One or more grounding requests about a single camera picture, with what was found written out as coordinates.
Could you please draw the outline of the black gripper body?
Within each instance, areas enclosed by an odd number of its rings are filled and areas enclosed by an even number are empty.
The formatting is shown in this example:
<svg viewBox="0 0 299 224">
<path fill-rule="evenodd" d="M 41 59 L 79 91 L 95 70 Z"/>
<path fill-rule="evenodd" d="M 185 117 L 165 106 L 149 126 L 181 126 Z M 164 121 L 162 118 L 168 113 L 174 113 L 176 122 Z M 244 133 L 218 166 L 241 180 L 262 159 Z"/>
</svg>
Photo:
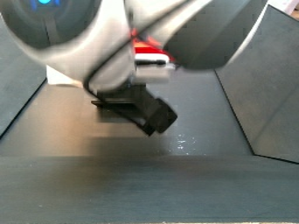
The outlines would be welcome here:
<svg viewBox="0 0 299 224">
<path fill-rule="evenodd" d="M 148 136 L 154 132 L 164 133 L 177 118 L 169 105 L 161 98 L 154 98 L 148 89 L 134 104 L 109 105 L 102 109 L 110 109 L 122 116 Z"/>
</svg>

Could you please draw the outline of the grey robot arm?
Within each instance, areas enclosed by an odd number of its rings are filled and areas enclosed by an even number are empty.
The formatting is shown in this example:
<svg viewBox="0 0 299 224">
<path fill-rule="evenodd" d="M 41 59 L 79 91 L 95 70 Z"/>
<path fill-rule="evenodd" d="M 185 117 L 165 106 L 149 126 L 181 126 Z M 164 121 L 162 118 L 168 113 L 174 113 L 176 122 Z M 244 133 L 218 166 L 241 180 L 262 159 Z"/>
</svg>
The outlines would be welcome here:
<svg viewBox="0 0 299 224">
<path fill-rule="evenodd" d="M 0 18 L 23 53 L 82 88 L 145 134 L 176 120 L 146 84 L 176 67 L 222 67 L 266 0 L 0 0 Z"/>
</svg>

